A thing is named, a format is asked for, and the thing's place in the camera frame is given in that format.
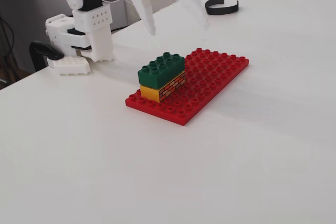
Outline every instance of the black cable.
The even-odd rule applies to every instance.
[[[123,27],[115,28],[115,29],[112,29],[111,32],[119,31],[119,30],[124,29],[126,27],[129,27],[129,26],[123,26]]]
[[[9,23],[8,23],[7,21],[5,21],[5,20],[4,20],[3,18],[1,18],[1,17],[0,17],[0,23],[1,23],[1,27],[2,27],[2,29],[3,29],[3,31],[4,31],[4,33],[5,33],[6,41],[7,41],[8,46],[9,46],[9,51],[8,51],[7,54],[5,54],[4,59],[5,59],[6,63],[8,64],[8,66],[12,69],[12,72],[13,72],[13,75],[14,75],[14,78],[15,78],[15,81],[19,81],[19,80],[20,80],[20,77],[19,77],[17,71],[15,70],[15,68],[17,68],[18,66],[17,66],[16,59],[15,59],[15,57],[14,57],[13,55],[12,55],[11,58],[12,58],[12,61],[13,61],[13,63],[14,63],[14,67],[12,67],[12,64],[9,62],[9,60],[10,60],[9,57],[10,57],[10,55],[11,55],[12,52],[13,52],[14,42],[15,42],[14,31],[13,31],[13,29],[11,28],[11,26],[9,25]],[[11,43],[9,42],[8,35],[7,35],[7,32],[6,32],[6,29],[5,29],[4,24],[8,27],[10,33],[12,34],[12,42],[11,42]]]

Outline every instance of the yellow lego brick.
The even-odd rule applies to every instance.
[[[182,85],[182,80],[185,80],[184,71],[160,89],[152,89],[140,85],[141,96],[154,102],[162,102]]]
[[[160,102],[159,90],[140,85],[141,96],[154,102]]]

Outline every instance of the white table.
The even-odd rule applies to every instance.
[[[2,90],[0,223],[335,223],[335,0],[239,1],[208,33],[170,6],[92,74]],[[142,65],[197,47],[250,66],[185,127],[125,106]]]

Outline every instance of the black rubber band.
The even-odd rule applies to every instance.
[[[234,6],[221,7],[221,8],[212,8],[213,5],[223,4],[224,0],[209,0],[205,3],[206,12],[209,15],[225,15],[230,13],[235,13],[239,10],[239,1]]]

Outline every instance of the red lego baseplate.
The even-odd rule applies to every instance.
[[[236,55],[198,48],[185,58],[186,82],[163,102],[141,97],[141,91],[126,99],[128,107],[185,125],[243,69],[249,60]]]

